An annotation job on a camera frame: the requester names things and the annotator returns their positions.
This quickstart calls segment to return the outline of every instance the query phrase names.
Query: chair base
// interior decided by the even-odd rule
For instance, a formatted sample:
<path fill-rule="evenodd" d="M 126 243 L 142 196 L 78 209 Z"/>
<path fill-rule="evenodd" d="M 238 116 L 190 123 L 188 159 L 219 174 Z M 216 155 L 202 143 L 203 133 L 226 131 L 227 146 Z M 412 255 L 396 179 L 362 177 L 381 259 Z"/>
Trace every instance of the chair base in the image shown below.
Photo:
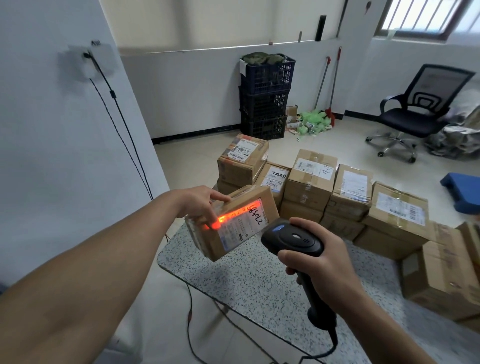
<path fill-rule="evenodd" d="M 417 144 L 418 142 L 413 139 L 402 139 L 401 137 L 403 136 L 403 132 L 398 132 L 397 134 L 394 134 L 392 132 L 387 132 L 383 134 L 377 134 L 377 135 L 372 135 L 372 136 L 367 136 L 365 141 L 368 143 L 372 141 L 373 139 L 386 139 L 390 140 L 390 143 L 383 148 L 380 152 L 378 152 L 379 157 L 383 157 L 391 148 L 393 148 L 395 145 L 400 144 L 403 146 L 407 151 L 410 152 L 410 158 L 408 159 L 409 163 L 415 163 L 417 160 Z"/>

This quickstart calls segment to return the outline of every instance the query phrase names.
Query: forearm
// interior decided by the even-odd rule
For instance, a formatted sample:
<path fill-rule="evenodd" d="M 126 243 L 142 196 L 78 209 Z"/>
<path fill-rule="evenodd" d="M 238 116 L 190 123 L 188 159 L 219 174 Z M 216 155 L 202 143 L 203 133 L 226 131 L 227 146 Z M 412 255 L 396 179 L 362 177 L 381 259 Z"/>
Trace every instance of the forearm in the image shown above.
<path fill-rule="evenodd" d="M 3 355 L 27 352 L 26 345 L 42 342 L 40 336 L 47 333 L 50 341 L 68 333 L 79 349 L 95 343 L 101 350 L 140 291 L 161 239 L 179 213 L 179 199 L 174 191 L 159 196 L 0 296 Z M 48 340 L 43 342 L 46 351 L 62 350 Z"/>
<path fill-rule="evenodd" d="M 400 325 L 366 294 L 358 294 L 351 302 L 342 317 L 373 364 L 435 363 Z"/>

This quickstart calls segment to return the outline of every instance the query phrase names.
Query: blue plastic stool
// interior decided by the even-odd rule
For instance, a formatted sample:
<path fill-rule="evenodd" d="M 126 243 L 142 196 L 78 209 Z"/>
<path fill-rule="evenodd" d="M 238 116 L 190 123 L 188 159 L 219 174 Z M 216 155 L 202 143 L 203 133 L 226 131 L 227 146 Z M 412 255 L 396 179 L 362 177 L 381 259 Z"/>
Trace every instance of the blue plastic stool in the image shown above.
<path fill-rule="evenodd" d="M 453 197 L 455 210 L 463 214 L 480 214 L 480 177 L 448 173 L 440 184 Z"/>

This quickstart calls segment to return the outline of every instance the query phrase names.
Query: hand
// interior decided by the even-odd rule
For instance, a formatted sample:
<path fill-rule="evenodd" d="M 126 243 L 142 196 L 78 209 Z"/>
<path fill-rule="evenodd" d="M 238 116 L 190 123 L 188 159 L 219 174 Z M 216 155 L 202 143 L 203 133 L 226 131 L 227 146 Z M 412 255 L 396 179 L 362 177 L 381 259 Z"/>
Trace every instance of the hand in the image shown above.
<path fill-rule="evenodd" d="M 353 269 L 345 243 L 316 222 L 291 218 L 290 223 L 317 236 L 324 243 L 324 252 L 319 257 L 313 257 L 281 250 L 278 259 L 287 266 L 287 274 L 295 274 L 297 270 L 308 274 L 320 298 L 342 316 L 349 305 L 355 303 L 356 297 L 366 295 Z"/>
<path fill-rule="evenodd" d="M 210 199 L 223 202 L 230 201 L 229 196 L 221 194 L 219 191 L 212 190 L 207 186 L 173 190 L 173 192 L 180 195 L 180 211 L 177 215 L 178 218 L 182 218 L 185 215 L 203 215 L 209 223 L 214 223 L 217 220 Z"/>

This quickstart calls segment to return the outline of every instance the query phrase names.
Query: broom handle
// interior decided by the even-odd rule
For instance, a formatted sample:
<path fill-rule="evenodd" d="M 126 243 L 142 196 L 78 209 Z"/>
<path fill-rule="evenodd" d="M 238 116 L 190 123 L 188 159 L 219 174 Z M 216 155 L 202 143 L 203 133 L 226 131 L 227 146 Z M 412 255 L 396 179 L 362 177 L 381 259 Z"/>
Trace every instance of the broom handle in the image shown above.
<path fill-rule="evenodd" d="M 335 65 L 335 76 L 333 78 L 333 87 L 332 87 L 332 95 L 330 97 L 330 110 L 332 109 L 332 102 L 333 102 L 333 93 L 335 91 L 335 83 L 336 83 L 336 73 L 338 71 L 338 62 L 340 61 L 340 53 L 342 52 L 342 47 L 338 48 L 338 54 L 336 56 L 336 65 Z"/>

